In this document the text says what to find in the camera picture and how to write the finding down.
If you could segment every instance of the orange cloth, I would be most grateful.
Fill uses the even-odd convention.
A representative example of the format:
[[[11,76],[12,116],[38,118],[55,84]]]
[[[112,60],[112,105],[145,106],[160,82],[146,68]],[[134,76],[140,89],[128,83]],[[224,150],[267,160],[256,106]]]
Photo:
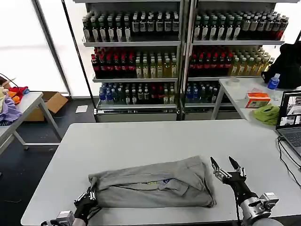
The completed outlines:
[[[16,95],[16,92],[12,92],[12,91],[8,91],[8,95],[12,98],[12,100],[14,101],[15,105],[17,105],[18,103],[21,102],[20,97],[18,96],[14,96]]]

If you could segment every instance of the white paper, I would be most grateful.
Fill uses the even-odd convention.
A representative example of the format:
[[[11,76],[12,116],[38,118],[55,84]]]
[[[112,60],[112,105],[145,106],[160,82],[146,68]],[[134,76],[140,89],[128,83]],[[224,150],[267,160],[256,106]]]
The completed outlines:
[[[87,112],[87,109],[88,109],[88,105],[77,106],[77,109],[76,109],[75,113]]]

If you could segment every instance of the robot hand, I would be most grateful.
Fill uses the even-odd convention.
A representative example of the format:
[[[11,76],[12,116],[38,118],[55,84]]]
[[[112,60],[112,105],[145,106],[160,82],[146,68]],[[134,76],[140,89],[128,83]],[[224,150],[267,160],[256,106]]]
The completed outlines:
[[[223,183],[230,185],[235,196],[236,205],[240,206],[243,210],[243,224],[244,226],[260,226],[260,219],[268,218],[271,215],[271,209],[278,202],[277,196],[274,193],[264,193],[260,198],[257,194],[251,192],[246,185],[246,172],[245,169],[240,167],[240,165],[229,157],[230,163],[234,168],[234,172],[226,172],[219,167],[217,162],[211,157],[211,164],[214,169],[214,175]],[[267,222],[274,222],[275,220],[269,219],[264,220],[265,224]],[[278,221],[272,224],[267,224],[271,226],[282,225]]]

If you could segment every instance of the white table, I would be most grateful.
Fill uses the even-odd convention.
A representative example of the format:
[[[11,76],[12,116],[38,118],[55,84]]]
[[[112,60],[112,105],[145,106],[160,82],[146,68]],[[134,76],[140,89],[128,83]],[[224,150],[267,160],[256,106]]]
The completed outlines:
[[[74,211],[73,200],[89,186],[88,174],[158,162],[210,156],[233,170],[232,156],[245,167],[249,188],[280,199],[272,216],[301,214],[299,187],[279,160],[277,135],[246,120],[161,121],[72,124],[44,173],[23,217],[22,225],[38,226],[63,210]],[[301,180],[301,173],[284,160]],[[103,209],[90,226],[184,224],[235,220],[231,188],[213,178],[217,205],[213,208]]]
[[[267,88],[267,84],[264,83],[262,77],[258,78],[238,78],[240,80],[238,86],[230,86],[228,85],[229,79],[219,79],[219,83],[221,85],[220,91],[217,95],[216,102],[214,105],[214,109],[211,115],[211,119],[215,120],[216,116],[218,114],[222,97],[224,94],[227,95],[237,112],[239,113],[240,117],[242,119],[246,119],[252,123],[255,123],[257,125],[261,125],[263,127],[267,128],[275,128],[275,126],[268,126],[263,124],[262,122],[255,119],[252,115],[252,111],[255,108],[245,108],[246,102],[243,100],[246,97],[247,92],[250,92],[252,89],[256,88],[263,92],[269,93],[269,90]],[[270,103],[276,106],[281,105],[281,99],[284,89],[277,89],[275,91],[275,96],[277,97],[277,101],[274,99],[271,99]]]
[[[62,140],[62,136],[58,131],[57,124],[52,118],[47,106],[45,105],[42,96],[43,96],[42,92],[30,92],[24,95],[21,102],[16,106],[16,108],[22,112],[22,116],[20,116],[20,118],[18,118],[10,126],[0,127],[0,154],[5,150],[5,148],[12,142],[14,138],[17,138],[24,146],[25,149],[27,149],[28,146],[59,145],[59,143],[26,143],[16,132],[16,129],[27,118],[27,116],[32,112],[32,110],[38,106],[43,112],[49,125],[53,129],[56,137],[59,139],[59,141]]]

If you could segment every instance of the gray pants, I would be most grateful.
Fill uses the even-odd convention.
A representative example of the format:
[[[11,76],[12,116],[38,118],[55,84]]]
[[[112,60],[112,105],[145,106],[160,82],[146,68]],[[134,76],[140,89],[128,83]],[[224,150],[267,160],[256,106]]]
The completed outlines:
[[[199,156],[89,175],[101,207],[212,207],[208,167]]]

